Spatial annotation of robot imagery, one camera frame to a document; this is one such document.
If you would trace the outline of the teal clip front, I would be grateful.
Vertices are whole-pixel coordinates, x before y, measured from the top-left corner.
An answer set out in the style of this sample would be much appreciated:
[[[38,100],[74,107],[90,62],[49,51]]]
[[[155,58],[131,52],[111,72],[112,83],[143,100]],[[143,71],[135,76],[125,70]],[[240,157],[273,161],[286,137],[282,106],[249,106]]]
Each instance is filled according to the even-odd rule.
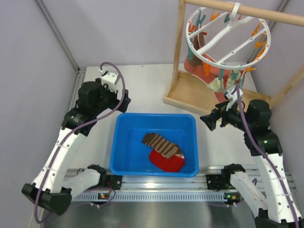
[[[231,70],[229,74],[229,79],[232,81],[236,81],[241,74],[240,70]]]
[[[224,72],[225,72],[225,69],[220,69],[219,70],[218,79],[220,81],[223,80]]]

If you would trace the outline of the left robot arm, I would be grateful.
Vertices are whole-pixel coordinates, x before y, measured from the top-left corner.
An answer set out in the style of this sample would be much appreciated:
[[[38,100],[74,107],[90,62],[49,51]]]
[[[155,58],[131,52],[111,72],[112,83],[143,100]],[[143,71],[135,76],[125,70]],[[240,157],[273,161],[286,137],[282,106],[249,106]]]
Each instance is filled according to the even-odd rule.
[[[95,186],[107,184],[107,171],[91,164],[82,173],[64,180],[68,167],[80,145],[89,136],[97,121],[115,111],[125,113],[130,103],[122,76],[103,76],[84,82],[78,90],[75,106],[65,114],[54,148],[38,176],[22,187],[22,194],[34,204],[36,222],[38,209],[59,216],[69,208],[73,198]]]

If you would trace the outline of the pink and brown sock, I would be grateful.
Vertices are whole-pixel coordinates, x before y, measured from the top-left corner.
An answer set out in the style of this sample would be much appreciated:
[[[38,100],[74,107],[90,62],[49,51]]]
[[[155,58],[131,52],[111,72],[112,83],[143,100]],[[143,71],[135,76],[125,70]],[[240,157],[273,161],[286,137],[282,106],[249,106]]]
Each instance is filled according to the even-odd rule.
[[[218,77],[219,70],[220,70],[219,68],[211,66],[209,76],[205,76],[204,69],[203,69],[203,61],[200,60],[199,58],[197,58],[195,55],[193,56],[192,61],[189,61],[188,57],[186,57],[185,62],[184,62],[184,68],[188,73],[201,79],[206,85],[211,83],[214,80],[214,78]],[[224,80],[225,90],[226,90],[226,82],[227,82],[228,75],[230,74],[230,72],[231,72],[231,70],[225,70],[225,72],[224,72],[223,80]],[[210,90],[210,91],[215,95],[215,97],[219,103],[224,102],[226,100],[226,98],[224,96],[224,91],[223,92],[213,92],[212,90]]]

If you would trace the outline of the small cream sock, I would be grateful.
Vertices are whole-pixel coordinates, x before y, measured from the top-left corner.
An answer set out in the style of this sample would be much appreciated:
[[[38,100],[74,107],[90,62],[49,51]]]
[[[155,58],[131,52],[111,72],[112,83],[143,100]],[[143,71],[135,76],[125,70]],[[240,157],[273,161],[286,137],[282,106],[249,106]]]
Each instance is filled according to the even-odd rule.
[[[207,84],[207,88],[209,88],[213,92],[223,92],[225,90],[224,80],[216,77],[211,83]]]

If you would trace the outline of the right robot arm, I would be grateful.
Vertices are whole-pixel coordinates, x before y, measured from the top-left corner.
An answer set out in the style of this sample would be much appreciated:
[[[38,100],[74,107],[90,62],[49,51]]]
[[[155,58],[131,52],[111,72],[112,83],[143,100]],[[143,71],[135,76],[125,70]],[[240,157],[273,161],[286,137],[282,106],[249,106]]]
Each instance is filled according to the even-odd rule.
[[[221,127],[230,124],[243,131],[244,142],[256,164],[264,186],[261,192],[240,164],[230,164],[221,170],[222,184],[235,188],[251,209],[257,228],[302,228],[304,218],[297,208],[286,179],[283,150],[278,136],[269,128],[272,112],[263,100],[251,100],[247,111],[238,104],[227,110],[228,102],[215,106],[200,119],[211,130],[221,120]]]

